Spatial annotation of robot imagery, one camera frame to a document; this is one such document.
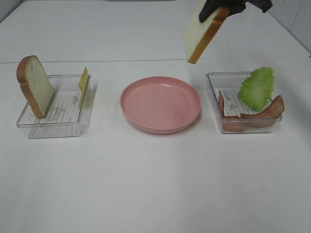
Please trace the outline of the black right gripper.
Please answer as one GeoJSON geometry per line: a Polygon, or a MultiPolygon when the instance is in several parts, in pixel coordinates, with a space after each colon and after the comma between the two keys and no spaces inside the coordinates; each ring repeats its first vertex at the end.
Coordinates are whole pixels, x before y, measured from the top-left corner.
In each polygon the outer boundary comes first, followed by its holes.
{"type": "MultiPolygon", "coordinates": [[[[247,2],[261,9],[263,13],[267,12],[272,7],[271,0],[229,0],[229,16],[244,11],[247,2]]],[[[224,0],[207,0],[199,13],[199,22],[203,23],[214,11],[223,5],[225,5],[224,0]]]]}

